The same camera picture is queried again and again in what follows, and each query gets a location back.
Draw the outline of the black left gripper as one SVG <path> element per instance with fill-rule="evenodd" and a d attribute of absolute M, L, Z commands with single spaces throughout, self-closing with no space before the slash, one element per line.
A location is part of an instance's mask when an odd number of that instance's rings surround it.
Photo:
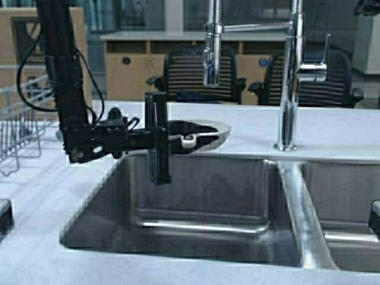
<path fill-rule="evenodd" d="M 166 92 L 145 94 L 145 127 L 128 131 L 127 151 L 147 150 L 150 180 L 156 185 L 171 182 L 169 156 L 211 151 L 219 146 L 218 129 L 190 121 L 167 119 Z"/>

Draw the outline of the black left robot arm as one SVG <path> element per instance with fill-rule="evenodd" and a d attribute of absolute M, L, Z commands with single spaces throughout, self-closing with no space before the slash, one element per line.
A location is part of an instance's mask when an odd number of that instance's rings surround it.
<path fill-rule="evenodd" d="M 151 181 L 166 184 L 171 181 L 171 155 L 193 153 L 221 138 L 213 125 L 170 121 L 165 92 L 146 93 L 143 128 L 130 129 L 130 120 L 122 114 L 90 122 L 70 4 L 37 1 L 36 7 L 63 147 L 71 163 L 87 163 L 107 155 L 119 159 L 129 152 L 146 150 Z"/>

